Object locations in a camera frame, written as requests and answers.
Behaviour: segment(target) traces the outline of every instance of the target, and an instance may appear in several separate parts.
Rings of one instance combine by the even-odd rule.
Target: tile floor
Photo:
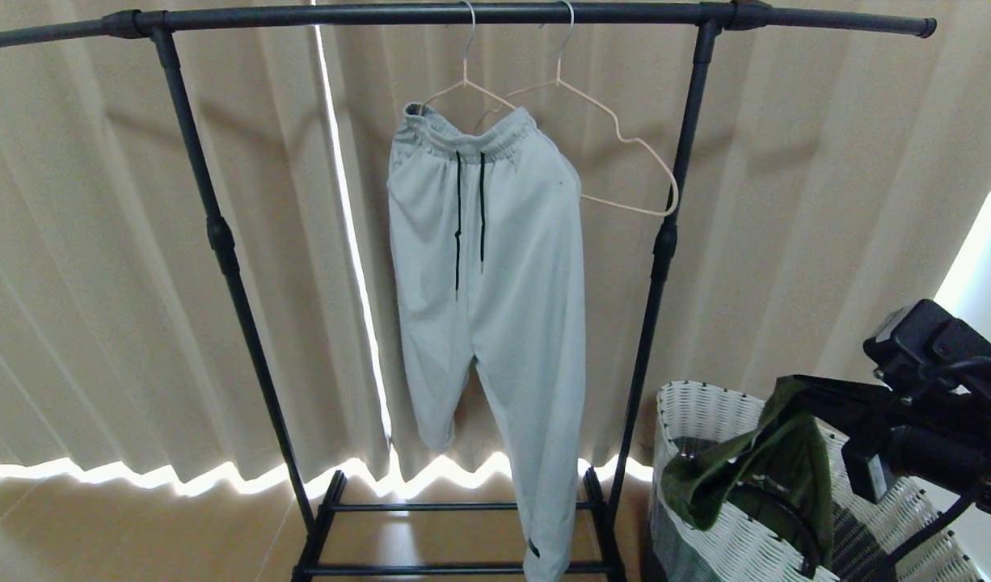
[[[650,483],[628,478],[618,515],[618,545],[630,580],[639,579],[639,539]],[[609,484],[604,483],[604,490]],[[434,483],[414,501],[500,501],[513,498],[509,479],[496,476],[477,490]],[[376,501],[360,480],[348,502]],[[286,581],[305,531],[285,485],[241,495],[222,483],[197,497],[171,487],[153,490],[125,480],[100,485],[70,476],[0,479],[0,581],[100,580]],[[503,561],[521,559],[514,512],[358,513],[337,516],[325,561]],[[577,520],[576,559],[599,553],[587,513]],[[519,577],[444,577],[488,582]],[[566,582],[601,580],[570,576]]]

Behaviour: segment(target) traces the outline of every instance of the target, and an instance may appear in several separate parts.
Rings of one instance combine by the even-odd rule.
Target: clothes rack
[[[890,15],[863,15],[854,12],[795,10],[776,8],[758,0],[733,0],[732,2],[702,3],[577,3],[574,6],[576,23],[687,23],[698,26],[698,37],[693,48],[693,69],[690,76],[686,106],[681,121],[679,143],[674,158],[674,175],[679,183],[679,195],[686,183],[700,103],[711,63],[715,38],[723,31],[752,30],[765,26],[796,26],[823,29],[861,30],[907,34],[926,38],[938,26],[935,19],[900,18]],[[477,23],[569,23],[570,11],[563,3],[489,3],[474,5]],[[101,19],[88,19],[73,23],[37,26],[0,32],[0,48],[20,44],[46,43],[68,38],[114,36],[118,38],[150,38],[155,44],[175,114],[177,115],[183,143],[188,152],[190,167],[195,176],[197,191],[205,207],[208,240],[218,258],[219,268],[226,278],[247,343],[255,375],[266,401],[280,452],[288,467],[289,477],[298,502],[299,512],[305,523],[306,539],[298,563],[293,567],[292,580],[301,582],[318,576],[438,576],[438,575],[513,575],[522,574],[519,563],[438,563],[419,566],[370,566],[369,564],[322,564],[323,551],[331,525],[337,513],[344,512],[444,512],[444,511],[510,511],[515,504],[341,504],[347,479],[336,471],[323,497],[318,511],[312,512],[304,482],[293,456],[291,438],[280,409],[273,386],[269,365],[259,339],[255,318],[251,313],[247,291],[240,276],[240,265],[234,249],[236,242],[232,231],[222,216],[212,180],[201,151],[188,93],[180,69],[180,58],[175,51],[173,34],[184,30],[230,29],[305,25],[448,25],[470,23],[469,8],[463,4],[343,4],[314,6],[270,6],[248,8],[217,8],[200,11],[118,11]],[[624,580],[618,544],[614,537],[614,518],[618,515],[622,484],[625,479],[625,463],[632,443],[639,401],[643,395],[643,383],[647,375],[651,346],[657,325],[661,296],[668,269],[679,240],[676,211],[662,221],[655,238],[651,269],[650,291],[643,313],[643,327],[639,334],[635,367],[629,386],[626,404],[625,428],[622,435],[618,464],[609,497],[604,500],[602,487],[596,472],[585,472],[583,485],[588,501],[580,501],[578,509],[592,513],[601,559],[573,561],[568,572],[600,572],[609,580]]]

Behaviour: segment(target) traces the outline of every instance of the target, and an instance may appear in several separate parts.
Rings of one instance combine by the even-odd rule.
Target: light blue sweatpants
[[[526,578],[554,581],[571,556],[585,400],[580,182],[524,108],[481,136],[420,109],[406,107],[388,178],[415,419],[446,449],[476,361],[510,457]]]

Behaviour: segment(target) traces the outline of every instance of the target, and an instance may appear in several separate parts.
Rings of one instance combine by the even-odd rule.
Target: green clothing in basket
[[[791,520],[775,506],[746,494],[729,496],[737,483],[772,492],[787,500],[808,525],[820,547],[821,564],[829,568],[833,553],[829,456],[816,417],[786,406],[801,390],[805,384],[795,377],[777,380],[755,430],[695,457],[675,457],[664,468],[661,489],[668,506],[693,527],[711,529],[729,500],[807,553]]]

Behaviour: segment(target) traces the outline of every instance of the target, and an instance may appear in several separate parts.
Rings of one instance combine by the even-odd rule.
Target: gray and white basket
[[[798,572],[801,554],[735,505],[725,504],[715,527],[700,531],[667,508],[658,486],[665,465],[677,454],[692,454],[753,430],[765,402],[734,390],[680,381],[662,386],[657,404],[651,542],[667,577],[690,582],[806,581]],[[880,504],[855,496],[840,454],[846,436],[827,427],[821,430],[832,469],[835,549],[832,571],[818,567],[814,580],[868,580],[884,553],[923,528],[938,511],[910,479],[899,479]],[[951,533],[935,535],[919,546],[901,560],[895,574],[902,582],[980,578]]]

